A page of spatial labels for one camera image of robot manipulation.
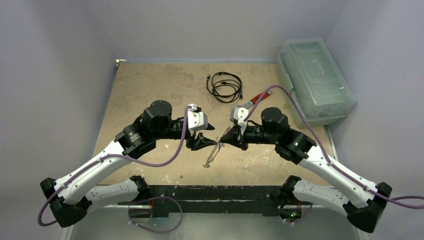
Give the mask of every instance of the red-handled tool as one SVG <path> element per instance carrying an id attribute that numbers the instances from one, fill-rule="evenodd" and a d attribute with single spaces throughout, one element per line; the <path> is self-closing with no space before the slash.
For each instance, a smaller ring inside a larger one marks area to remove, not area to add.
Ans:
<path id="1" fill-rule="evenodd" d="M 255 103 L 258 101 L 259 97 L 261 96 L 261 94 L 262 94 L 262 92 L 261 92 L 261 93 L 259 93 L 258 95 L 256 95 L 256 96 L 255 96 L 254 98 L 252 98 L 250 101 L 246 102 L 245 104 L 237 105 L 236 107 L 239 107 L 239 108 L 245 108 L 245 109 L 250 108 L 251 106 L 255 105 Z M 267 91 L 267 92 L 265 93 L 265 95 L 263 95 L 263 98 L 262 98 L 262 99 L 266 99 L 266 98 L 267 98 L 267 97 L 269 97 L 271 94 L 273 94 L 273 92 L 272 92 L 271 90 Z"/>

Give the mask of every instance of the white bracket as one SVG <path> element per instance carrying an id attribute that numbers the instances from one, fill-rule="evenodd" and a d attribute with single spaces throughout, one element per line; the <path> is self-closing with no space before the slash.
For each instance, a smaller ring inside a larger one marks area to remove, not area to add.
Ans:
<path id="1" fill-rule="evenodd" d="M 244 107 L 234 106 L 231 109 L 230 121 L 234 122 L 237 120 L 237 125 L 241 127 L 241 134 L 245 133 L 248 123 L 245 122 L 246 117 L 249 115 L 249 110 Z"/>
<path id="2" fill-rule="evenodd" d="M 188 131 L 191 135 L 193 135 L 195 134 L 195 131 L 208 128 L 208 116 L 202 111 L 195 112 L 200 108 L 200 106 L 197 106 L 194 103 L 189 104 L 189 106 L 191 106 L 191 108 L 189 108 L 187 112 L 187 125 Z"/>

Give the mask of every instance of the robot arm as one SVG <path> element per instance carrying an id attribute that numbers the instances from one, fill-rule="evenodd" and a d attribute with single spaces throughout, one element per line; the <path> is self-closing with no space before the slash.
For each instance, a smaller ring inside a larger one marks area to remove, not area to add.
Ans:
<path id="1" fill-rule="evenodd" d="M 242 150 L 249 144 L 275 145 L 275 151 L 285 160 L 311 170 L 326 180 L 331 186 L 311 184 L 296 176 L 290 176 L 282 186 L 284 200 L 305 201 L 332 209 L 344 216 L 357 228 L 372 233 L 387 201 L 373 195 L 368 190 L 389 197 L 392 188 L 382 182 L 376 184 L 335 161 L 325 158 L 315 141 L 302 132 L 291 129 L 288 118 L 278 108 L 269 107 L 262 111 L 262 125 L 253 122 L 247 125 L 246 108 L 237 108 L 231 112 L 233 128 L 220 141 Z M 341 174 L 335 167 L 343 170 L 369 189 L 363 189 L 357 183 Z"/>
<path id="2" fill-rule="evenodd" d="M 172 107 L 169 102 L 155 101 L 133 124 L 126 126 L 105 149 L 84 165 L 59 179 L 43 180 L 40 186 L 46 198 L 50 198 L 60 187 L 63 188 L 50 202 L 50 209 L 60 226 L 71 226 L 87 213 L 110 204 L 146 199 L 149 187 L 139 176 L 114 185 L 97 184 L 114 171 L 153 150 L 156 140 L 185 139 L 186 147 L 192 151 L 216 145 L 216 141 L 204 137 L 202 133 L 196 137 L 196 131 L 215 129 L 208 123 L 207 115 L 195 104 L 190 104 L 186 109 L 187 128 L 183 126 L 182 118 L 171 119 Z M 138 162 L 150 167 L 166 165 Z M 86 168 L 69 184 L 65 184 Z"/>

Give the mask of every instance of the red handle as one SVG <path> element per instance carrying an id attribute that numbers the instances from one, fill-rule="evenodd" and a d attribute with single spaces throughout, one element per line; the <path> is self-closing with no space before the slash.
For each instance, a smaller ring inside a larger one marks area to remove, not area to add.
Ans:
<path id="1" fill-rule="evenodd" d="M 271 95 L 271 93 L 272 93 L 272 92 L 267 91 L 267 92 L 265 93 L 265 95 L 263 95 L 262 100 L 264 100 L 264 99 L 266 99 L 267 97 L 269 97 L 269 96 Z M 259 97 L 261 96 L 261 94 L 262 94 L 262 92 L 261 92 L 261 93 L 259 93 L 258 95 L 256 95 L 254 98 L 252 98 L 252 99 L 251 99 L 251 101 L 253 102 L 253 104 L 255 104 L 255 103 L 258 101 L 258 99 L 259 99 Z"/>

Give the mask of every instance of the container lid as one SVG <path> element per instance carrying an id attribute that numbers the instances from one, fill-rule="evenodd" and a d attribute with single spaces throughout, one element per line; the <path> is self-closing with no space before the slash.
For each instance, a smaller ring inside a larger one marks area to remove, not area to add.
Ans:
<path id="1" fill-rule="evenodd" d="M 286 46 L 316 106 L 355 102 L 322 39 L 289 40 Z"/>

